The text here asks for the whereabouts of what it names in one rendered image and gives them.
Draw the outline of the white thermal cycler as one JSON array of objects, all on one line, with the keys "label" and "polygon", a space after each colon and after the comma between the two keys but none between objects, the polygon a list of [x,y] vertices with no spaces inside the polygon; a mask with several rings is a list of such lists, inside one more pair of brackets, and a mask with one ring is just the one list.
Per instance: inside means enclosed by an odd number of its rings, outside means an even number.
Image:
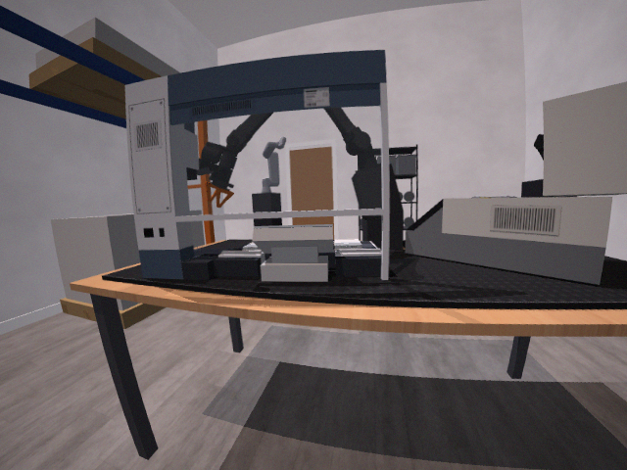
[{"label": "white thermal cycler", "polygon": [[627,194],[627,81],[544,101],[543,119],[545,197],[442,199],[405,253],[600,285],[612,197],[557,195]]}]

